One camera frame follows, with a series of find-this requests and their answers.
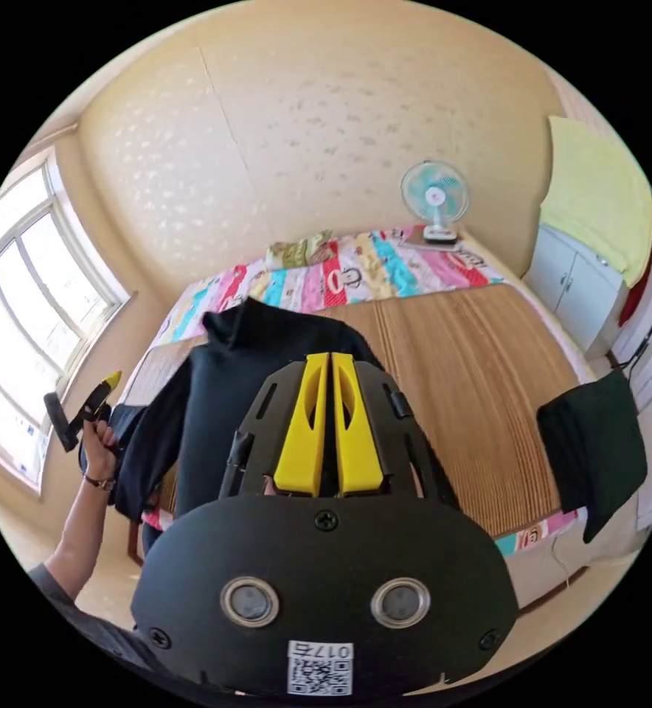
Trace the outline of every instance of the window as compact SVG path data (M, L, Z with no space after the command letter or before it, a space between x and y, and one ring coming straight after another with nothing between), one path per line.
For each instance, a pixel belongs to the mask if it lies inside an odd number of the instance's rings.
M39 487L50 433L43 397L63 394L128 296L71 229L79 222L52 153L24 172L0 193L0 458Z

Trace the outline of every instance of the hand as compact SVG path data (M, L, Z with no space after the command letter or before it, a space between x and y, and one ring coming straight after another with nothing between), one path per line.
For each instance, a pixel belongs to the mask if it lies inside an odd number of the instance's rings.
M117 458L109 447L114 445L114 431L104 421L83 421L83 447L88 460L87 476L96 482L111 479Z

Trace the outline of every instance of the cabinet door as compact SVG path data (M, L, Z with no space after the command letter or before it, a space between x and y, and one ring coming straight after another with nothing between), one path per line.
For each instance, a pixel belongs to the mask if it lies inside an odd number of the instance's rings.
M560 302L575 255L571 246L547 229L539 229L533 261L523 280L550 312L554 312Z
M617 292L598 269L578 255L555 316L583 352L602 330L616 297Z

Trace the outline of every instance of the fan base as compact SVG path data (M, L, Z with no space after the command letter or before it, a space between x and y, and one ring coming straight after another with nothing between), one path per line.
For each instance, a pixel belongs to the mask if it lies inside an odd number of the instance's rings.
M446 229L444 226L426 226L422 234L425 241L430 243L456 243L459 236L451 229Z

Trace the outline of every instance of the electric fan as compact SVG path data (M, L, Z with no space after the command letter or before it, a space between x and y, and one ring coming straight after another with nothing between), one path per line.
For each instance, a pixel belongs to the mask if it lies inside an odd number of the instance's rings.
M400 184L407 208L422 221L424 240L455 243L457 233L449 228L468 208L468 190L463 177L445 162L425 160L410 167Z

